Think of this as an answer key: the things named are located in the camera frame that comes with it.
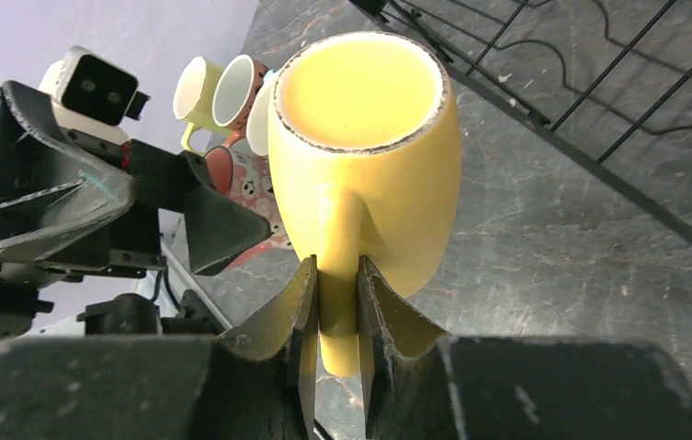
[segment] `camera lens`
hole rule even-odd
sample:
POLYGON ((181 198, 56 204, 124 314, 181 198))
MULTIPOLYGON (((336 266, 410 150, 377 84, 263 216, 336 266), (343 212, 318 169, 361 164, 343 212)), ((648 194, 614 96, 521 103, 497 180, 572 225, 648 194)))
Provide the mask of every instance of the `camera lens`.
POLYGON ((83 80, 81 81, 81 88, 88 94, 94 92, 94 89, 97 88, 97 84, 94 83, 92 80, 83 80))
POLYGON ((122 102, 122 95, 116 92, 108 94, 108 102, 111 104, 119 104, 122 102))

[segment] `pink mug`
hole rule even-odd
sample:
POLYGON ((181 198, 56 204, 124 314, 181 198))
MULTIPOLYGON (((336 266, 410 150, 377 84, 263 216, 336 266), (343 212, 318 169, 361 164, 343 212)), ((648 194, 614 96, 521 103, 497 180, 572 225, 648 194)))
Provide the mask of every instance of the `pink mug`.
POLYGON ((205 153, 205 164, 211 183, 219 193, 267 218, 270 224, 270 238, 240 254, 228 269, 273 248, 292 249, 275 201, 267 158, 219 146, 205 153))

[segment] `mug handle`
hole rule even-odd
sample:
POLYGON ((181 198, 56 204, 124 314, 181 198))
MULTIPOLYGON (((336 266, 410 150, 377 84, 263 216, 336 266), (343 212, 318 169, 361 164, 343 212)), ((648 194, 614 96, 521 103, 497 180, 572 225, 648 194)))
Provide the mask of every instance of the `mug handle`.
POLYGON ((363 204, 346 188, 318 189, 316 268, 324 367, 340 377, 359 372, 357 272, 363 204))
POLYGON ((183 149, 189 151, 190 153, 194 153, 194 154, 197 154, 200 156, 202 156, 203 153, 201 153, 200 151, 195 151, 192 148, 191 143, 192 143, 192 135, 194 134, 195 131, 197 131, 201 128, 202 128, 201 126, 197 126, 197 125, 190 122, 190 123, 186 124, 186 129, 183 130, 183 136, 181 137, 181 146, 183 147, 183 149))
POLYGON ((231 135, 222 143, 222 147, 229 149, 232 148, 238 140, 246 138, 246 133, 240 131, 233 131, 231 135))

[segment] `white wall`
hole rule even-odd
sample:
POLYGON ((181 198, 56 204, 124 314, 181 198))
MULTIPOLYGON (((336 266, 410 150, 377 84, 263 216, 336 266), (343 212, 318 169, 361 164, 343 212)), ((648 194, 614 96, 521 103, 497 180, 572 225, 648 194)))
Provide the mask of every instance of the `white wall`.
MULTIPOLYGON (((0 84, 17 80, 38 87, 68 47, 84 46, 136 75, 151 96, 139 122, 122 128, 151 145, 179 150, 183 123, 172 115, 176 81, 195 56, 226 65, 240 53, 258 0, 0 0, 0 84)), ((163 223, 170 225, 170 213, 163 223)), ((85 304, 131 292, 131 280, 88 279, 46 289, 56 303, 36 326, 83 310, 85 304)))

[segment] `mug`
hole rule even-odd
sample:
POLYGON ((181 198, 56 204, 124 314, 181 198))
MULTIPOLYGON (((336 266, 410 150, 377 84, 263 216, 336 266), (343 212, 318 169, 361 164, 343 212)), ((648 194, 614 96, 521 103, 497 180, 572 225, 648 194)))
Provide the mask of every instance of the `mug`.
POLYGON ((211 117, 211 102, 222 72, 223 69, 217 64, 197 57, 184 68, 176 84, 173 114, 176 119, 187 122, 181 137, 181 146, 187 151, 196 152, 191 145, 192 133, 201 128, 223 135, 230 134, 230 130, 218 126, 211 117))
POLYGON ((324 367, 359 371, 357 270, 369 257, 402 297, 436 273, 462 169, 456 96, 410 39, 323 39, 277 73, 268 124, 280 217, 300 260, 316 256, 324 367))
POLYGON ((243 139, 235 143, 233 148, 219 146, 210 149, 205 154, 208 174, 215 189, 224 197, 267 218, 272 235, 241 254, 228 269, 266 250, 291 249, 286 228, 280 220, 268 161, 255 154, 240 152, 240 149, 247 149, 247 146, 241 145, 243 143, 247 142, 243 139))
POLYGON ((237 56, 225 67, 211 105, 215 123, 231 132, 225 147, 246 136, 248 115, 267 72, 268 66, 248 55, 237 56))
POLYGON ((248 122, 246 123, 246 139, 251 151, 259 156, 268 155, 268 114, 270 107, 270 97, 272 88, 275 85, 275 75, 265 77, 265 85, 259 89, 257 99, 254 101, 254 106, 251 108, 251 113, 248 114, 248 122))

